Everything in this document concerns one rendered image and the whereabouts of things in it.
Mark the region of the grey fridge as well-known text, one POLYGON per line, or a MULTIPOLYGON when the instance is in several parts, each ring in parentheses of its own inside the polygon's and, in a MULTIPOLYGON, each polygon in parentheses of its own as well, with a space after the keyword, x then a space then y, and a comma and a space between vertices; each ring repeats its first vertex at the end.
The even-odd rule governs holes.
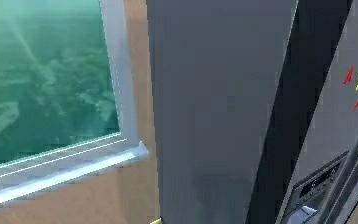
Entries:
POLYGON ((147 0, 147 18, 163 224, 318 224, 358 142, 358 0, 147 0))

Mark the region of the grey framed window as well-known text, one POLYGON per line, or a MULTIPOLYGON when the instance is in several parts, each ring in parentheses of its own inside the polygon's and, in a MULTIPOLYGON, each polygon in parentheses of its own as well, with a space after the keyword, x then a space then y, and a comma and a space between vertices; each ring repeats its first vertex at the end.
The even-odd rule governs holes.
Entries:
POLYGON ((124 0, 0 0, 0 210, 147 155, 124 0))

